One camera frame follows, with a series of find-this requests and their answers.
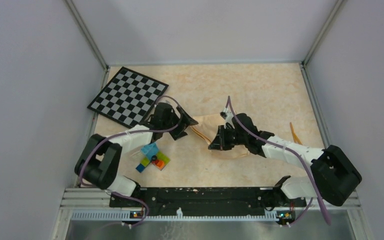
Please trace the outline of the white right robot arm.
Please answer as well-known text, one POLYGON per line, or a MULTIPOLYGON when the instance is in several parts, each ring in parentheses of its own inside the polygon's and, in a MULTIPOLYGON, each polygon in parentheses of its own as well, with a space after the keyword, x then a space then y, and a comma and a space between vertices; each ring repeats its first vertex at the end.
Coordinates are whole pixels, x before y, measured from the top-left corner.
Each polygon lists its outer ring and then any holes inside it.
POLYGON ((362 182, 361 174, 336 145, 323 149, 282 139, 272 132, 258 130, 245 113, 221 112, 220 116, 225 123, 218 126, 209 150, 230 151, 244 146, 253 155, 280 160, 306 171, 307 176, 286 176, 280 180, 279 189, 273 192, 273 200, 279 206, 287 206, 297 198, 321 197, 340 207, 362 182))

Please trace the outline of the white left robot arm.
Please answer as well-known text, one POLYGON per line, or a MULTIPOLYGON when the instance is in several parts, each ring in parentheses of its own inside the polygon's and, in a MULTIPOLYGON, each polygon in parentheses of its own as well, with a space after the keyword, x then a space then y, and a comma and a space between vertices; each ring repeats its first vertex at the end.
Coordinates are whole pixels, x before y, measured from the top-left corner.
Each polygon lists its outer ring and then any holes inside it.
POLYGON ((186 111, 177 105, 160 102, 150 117, 133 128, 111 136, 92 135, 79 160, 74 173, 80 180, 89 182, 101 190, 121 194, 121 200, 129 207, 140 202, 139 184, 118 172, 121 157, 138 150, 143 156, 157 154, 156 141, 164 133, 174 140, 185 137, 189 126, 197 125, 186 111))

